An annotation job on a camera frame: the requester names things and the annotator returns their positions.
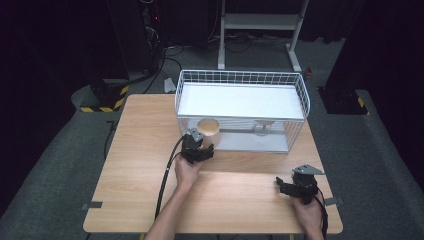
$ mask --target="dark background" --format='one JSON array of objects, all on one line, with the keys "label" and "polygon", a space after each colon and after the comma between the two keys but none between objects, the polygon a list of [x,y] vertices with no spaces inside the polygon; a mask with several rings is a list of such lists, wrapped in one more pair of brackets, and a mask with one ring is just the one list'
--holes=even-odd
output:
[{"label": "dark background", "polygon": [[[100,34],[93,37],[99,40],[93,48],[99,48],[97,52],[108,48],[119,55],[112,22],[107,12],[102,11],[105,0],[88,2],[97,4],[93,5],[98,10],[93,11],[94,18],[104,20],[100,29],[98,25],[92,26]],[[282,13],[289,13],[298,11],[299,2],[228,1],[227,10],[280,13],[277,9],[284,9]],[[215,21],[216,1],[158,3],[166,13],[160,19],[164,36],[205,46]],[[86,1],[2,1],[0,4],[2,214],[50,141],[75,112],[70,101],[72,93],[88,85],[89,79],[81,69],[84,59],[73,52],[67,37],[72,17],[70,6],[86,7]],[[310,1],[300,33],[300,39],[306,41],[324,38],[330,43],[347,38],[332,72],[335,86],[362,88],[371,93],[392,141],[421,187],[424,185],[419,177],[423,171],[420,161],[424,159],[421,151],[424,147],[421,124],[424,26],[420,21],[423,10],[420,1],[412,0]],[[98,54],[91,57],[103,61],[103,65],[95,67],[103,78],[110,70],[104,66],[116,66],[117,74],[123,71],[117,58]]]}]

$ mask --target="hand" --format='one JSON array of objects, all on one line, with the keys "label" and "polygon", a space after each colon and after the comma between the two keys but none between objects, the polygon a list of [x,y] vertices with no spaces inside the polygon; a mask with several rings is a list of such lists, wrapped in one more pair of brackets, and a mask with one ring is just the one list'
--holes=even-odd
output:
[{"label": "hand", "polygon": [[175,157],[175,173],[177,175],[178,182],[177,188],[190,190],[199,177],[199,172],[202,166],[203,161],[195,162],[193,165],[190,165],[187,160],[181,156],[181,154],[178,154]]},{"label": "hand", "polygon": [[[322,195],[315,195],[321,203],[324,202]],[[322,211],[315,198],[311,203],[303,205],[300,198],[290,197],[296,210],[296,217],[309,240],[324,239],[322,235]]]}]

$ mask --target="wire basket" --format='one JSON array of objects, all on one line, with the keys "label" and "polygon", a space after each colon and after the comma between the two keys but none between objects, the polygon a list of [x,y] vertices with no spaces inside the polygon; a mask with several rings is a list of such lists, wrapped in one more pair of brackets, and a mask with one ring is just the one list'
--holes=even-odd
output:
[{"label": "wire basket", "polygon": [[309,110],[299,73],[183,70],[175,94],[181,134],[213,118],[217,150],[288,153]]}]

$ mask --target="table top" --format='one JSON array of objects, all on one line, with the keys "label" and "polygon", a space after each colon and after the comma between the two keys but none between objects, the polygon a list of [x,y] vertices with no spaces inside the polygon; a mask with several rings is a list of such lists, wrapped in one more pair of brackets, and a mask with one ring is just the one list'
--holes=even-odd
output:
[{"label": "table top", "polygon": [[[174,95],[127,98],[94,192],[84,229],[87,232],[147,232],[169,156],[181,137]],[[292,169],[308,163],[323,169],[311,130],[305,122],[289,154],[215,151],[190,192],[178,233],[302,233],[278,176],[292,182]],[[169,172],[162,207],[176,187]],[[332,197],[325,175],[315,176],[324,198]],[[335,205],[327,207],[328,233],[343,230]]]}]

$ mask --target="gray carpet floor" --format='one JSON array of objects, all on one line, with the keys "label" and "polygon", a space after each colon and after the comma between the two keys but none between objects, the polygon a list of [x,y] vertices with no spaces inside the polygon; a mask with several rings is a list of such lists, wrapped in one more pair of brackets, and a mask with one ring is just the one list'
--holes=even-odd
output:
[{"label": "gray carpet floor", "polygon": [[[227,51],[227,70],[291,72],[283,40],[253,45],[242,53]],[[308,118],[333,194],[344,199],[338,207],[344,230],[328,239],[424,239],[424,196],[409,173],[384,128],[367,91],[357,93],[370,115],[329,115],[317,91],[324,86],[343,46],[343,41],[324,44],[299,41],[296,54],[302,68],[311,67],[306,82],[311,98]],[[243,45],[228,44],[233,50]],[[217,50],[172,48],[169,57],[184,69],[216,69]],[[178,81],[179,67],[166,60],[163,72]],[[164,93],[159,75],[147,94]],[[146,80],[129,88],[141,94]],[[84,87],[70,101],[76,112],[45,150],[0,220],[0,239],[139,239],[139,234],[87,235],[82,209],[94,193],[102,166],[110,123],[122,112],[83,113]],[[289,239],[287,235],[177,235],[177,239]]]}]

